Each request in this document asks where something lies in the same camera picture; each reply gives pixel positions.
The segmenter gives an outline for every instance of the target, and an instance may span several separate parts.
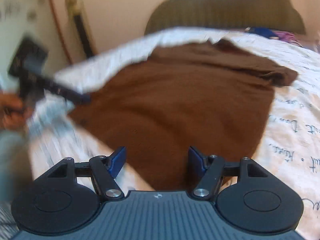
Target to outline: brown fabric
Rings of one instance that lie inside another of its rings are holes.
[[[71,118],[112,149],[156,190],[186,188],[187,152],[195,146],[228,161],[252,156],[263,134],[273,85],[297,72],[221,40],[157,47],[129,65]]]

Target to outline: silver screw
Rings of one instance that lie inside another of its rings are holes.
[[[119,197],[121,195],[121,191],[118,189],[109,189],[106,192],[108,197]]]
[[[193,191],[193,194],[195,194],[198,197],[206,197],[207,195],[209,195],[209,191],[204,188],[198,188]]]

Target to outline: brown cushioned headboard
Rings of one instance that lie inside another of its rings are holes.
[[[176,26],[266,27],[306,33],[290,0],[167,0],[151,15],[145,34]]]

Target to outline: bed sheet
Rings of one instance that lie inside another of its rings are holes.
[[[98,90],[128,64],[147,59],[155,46],[192,41],[217,42],[227,38],[258,56],[298,71],[291,87],[276,88],[269,121],[254,160],[295,190],[304,202],[297,231],[306,239],[320,238],[320,55],[307,49],[255,34],[205,28],[174,28],[129,42],[89,61],[65,69],[56,80],[80,92]],[[111,149],[61,115],[72,108],[61,98],[47,95],[30,122],[30,157],[34,177],[66,156],[76,162],[109,155]],[[151,190],[128,165],[116,179],[122,190]],[[79,182],[91,187],[89,180]]]

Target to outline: ribbed panel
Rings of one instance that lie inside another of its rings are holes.
[[[64,236],[35,236],[22,232],[15,240],[301,240],[295,232],[252,236],[226,224],[209,202],[190,199],[185,192],[133,191],[120,202],[106,203],[85,228]]]

